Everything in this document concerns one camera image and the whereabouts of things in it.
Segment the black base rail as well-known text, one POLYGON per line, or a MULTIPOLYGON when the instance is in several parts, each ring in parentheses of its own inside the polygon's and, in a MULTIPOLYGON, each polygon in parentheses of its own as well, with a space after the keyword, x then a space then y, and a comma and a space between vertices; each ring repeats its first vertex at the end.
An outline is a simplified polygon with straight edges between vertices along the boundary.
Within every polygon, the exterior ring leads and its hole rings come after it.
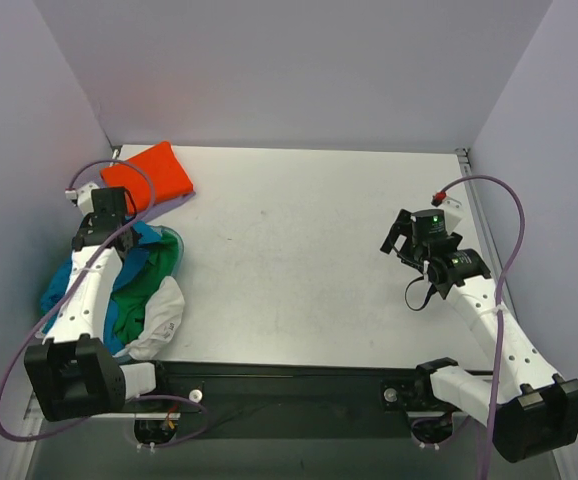
POLYGON ((455 407, 422 396, 412 369, 157 362, 156 390, 125 406, 139 439, 409 438, 462 433, 455 407))

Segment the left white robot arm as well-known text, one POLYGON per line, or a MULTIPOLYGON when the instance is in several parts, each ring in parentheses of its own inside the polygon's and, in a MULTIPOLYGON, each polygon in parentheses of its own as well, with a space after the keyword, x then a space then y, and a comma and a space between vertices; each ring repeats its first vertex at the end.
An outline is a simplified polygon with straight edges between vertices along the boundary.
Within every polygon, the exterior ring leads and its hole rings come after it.
POLYGON ((115 413, 136 398, 151 412, 164 409, 171 387, 150 362, 122 365, 103 344, 113 285, 138 236, 127 221, 125 190, 95 189, 93 211, 72 239, 66 299, 24 366, 45 418, 51 422, 115 413))

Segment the teal blue t shirt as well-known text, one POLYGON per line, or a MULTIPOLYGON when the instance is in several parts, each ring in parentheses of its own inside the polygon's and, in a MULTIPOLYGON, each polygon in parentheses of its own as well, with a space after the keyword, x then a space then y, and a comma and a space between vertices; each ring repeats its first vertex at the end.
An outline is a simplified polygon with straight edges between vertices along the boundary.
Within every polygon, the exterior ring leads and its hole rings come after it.
POLYGON ((177 237, 160 226, 139 222, 138 245, 127 255, 112 289, 104 321, 103 343, 112 354, 122 351, 144 330, 146 305, 171 275, 180 253, 177 237))

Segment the aluminium front frame rail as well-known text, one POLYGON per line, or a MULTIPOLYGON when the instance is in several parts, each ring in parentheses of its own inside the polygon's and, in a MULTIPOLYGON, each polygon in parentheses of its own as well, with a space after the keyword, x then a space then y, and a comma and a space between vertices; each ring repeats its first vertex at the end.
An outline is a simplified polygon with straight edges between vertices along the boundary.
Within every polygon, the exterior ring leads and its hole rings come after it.
MULTIPOLYGON (((15 433, 31 437, 41 433, 44 423, 40 406, 33 393, 26 399, 21 420, 16 424, 15 433)), ((5 475, 6 480, 25 480, 30 470, 37 442, 15 442, 13 453, 5 475)))

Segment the white t shirt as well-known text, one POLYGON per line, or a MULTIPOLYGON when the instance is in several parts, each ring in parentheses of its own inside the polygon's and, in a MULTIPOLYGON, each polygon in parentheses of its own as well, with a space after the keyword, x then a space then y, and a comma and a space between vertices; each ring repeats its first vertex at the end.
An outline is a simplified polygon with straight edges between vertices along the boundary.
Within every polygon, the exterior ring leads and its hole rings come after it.
POLYGON ((165 276, 145 307, 142 332, 114 355, 135 361, 153 360, 174 338, 182 323, 185 299, 172 276, 165 276))

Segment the folded lavender t shirt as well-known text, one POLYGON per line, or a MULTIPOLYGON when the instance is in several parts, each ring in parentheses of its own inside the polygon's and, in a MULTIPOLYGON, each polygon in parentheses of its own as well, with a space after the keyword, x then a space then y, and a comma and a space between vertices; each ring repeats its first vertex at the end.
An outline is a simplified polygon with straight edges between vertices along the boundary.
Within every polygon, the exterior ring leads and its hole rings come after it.
POLYGON ((153 221, 154 219, 160 217, 161 215, 164 215, 164 214, 166 214, 166 213, 168 213, 168 212, 170 212, 170 211, 172 211, 178 207, 181 207, 186 202, 193 199, 195 197, 195 195, 196 195, 196 193, 192 192, 189 194, 185 194, 185 195, 176 197, 172 200, 158 203, 158 204, 154 205, 151 209, 149 209, 142 216, 142 221, 149 223, 149 222, 153 221))

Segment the folded orange t shirt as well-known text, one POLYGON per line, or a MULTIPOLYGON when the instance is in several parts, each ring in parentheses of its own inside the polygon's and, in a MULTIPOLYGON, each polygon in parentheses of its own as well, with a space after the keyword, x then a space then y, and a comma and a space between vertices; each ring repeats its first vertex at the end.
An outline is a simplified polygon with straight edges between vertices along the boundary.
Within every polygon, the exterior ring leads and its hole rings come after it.
MULTIPOLYGON (((176 158, 169 142, 161 142, 126 160, 142 171, 155 189, 155 205, 186 196, 194 192, 190 177, 176 158)), ((107 187, 124 187, 133 202, 128 201, 128 212, 144 211, 151 199, 151 188, 144 176, 134 168, 115 164, 101 170, 107 187)))

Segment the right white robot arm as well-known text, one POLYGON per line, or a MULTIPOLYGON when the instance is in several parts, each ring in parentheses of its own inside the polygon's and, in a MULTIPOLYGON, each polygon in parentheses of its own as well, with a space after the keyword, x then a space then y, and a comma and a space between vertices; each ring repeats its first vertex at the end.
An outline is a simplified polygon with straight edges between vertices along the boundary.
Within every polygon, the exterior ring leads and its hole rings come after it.
POLYGON ((493 445, 507 461, 520 460, 575 442, 578 436, 578 380, 566 380, 532 344, 507 306, 496 299, 496 281, 473 249, 461 249, 461 235, 446 229, 441 209, 401 210, 381 250, 429 283, 464 320, 493 362, 482 380, 445 357, 416 368, 412 395, 417 404, 449 404, 480 424, 493 427, 493 445))

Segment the green t shirt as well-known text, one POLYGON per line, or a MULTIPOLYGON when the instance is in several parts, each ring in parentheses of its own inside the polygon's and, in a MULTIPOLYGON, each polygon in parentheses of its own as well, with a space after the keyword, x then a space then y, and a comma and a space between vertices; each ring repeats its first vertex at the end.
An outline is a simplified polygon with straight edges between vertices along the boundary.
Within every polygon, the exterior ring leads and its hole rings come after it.
POLYGON ((158 290, 165 276, 170 276, 177 256, 176 240, 165 234, 155 243, 133 249, 132 259, 127 259, 118 278, 120 286, 112 293, 112 325, 110 348, 122 350, 142 332, 145 307, 158 290))

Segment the light blue t shirt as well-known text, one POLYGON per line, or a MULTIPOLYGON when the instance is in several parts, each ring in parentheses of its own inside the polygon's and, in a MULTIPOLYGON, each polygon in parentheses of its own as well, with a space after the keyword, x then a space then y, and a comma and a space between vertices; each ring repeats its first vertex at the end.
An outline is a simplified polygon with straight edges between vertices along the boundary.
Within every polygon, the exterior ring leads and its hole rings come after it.
POLYGON ((162 236, 167 234, 176 240, 177 256, 176 256, 175 263, 174 263, 172 270, 171 270, 171 273, 170 273, 170 276, 176 277, 178 274, 180 265, 182 263, 182 259, 183 259, 184 251, 185 251, 185 245, 184 245, 183 238, 180 236, 180 234, 177 231, 175 231, 174 229, 172 229, 170 227, 164 226, 164 225, 154 226, 154 229, 158 233, 160 233, 162 236))

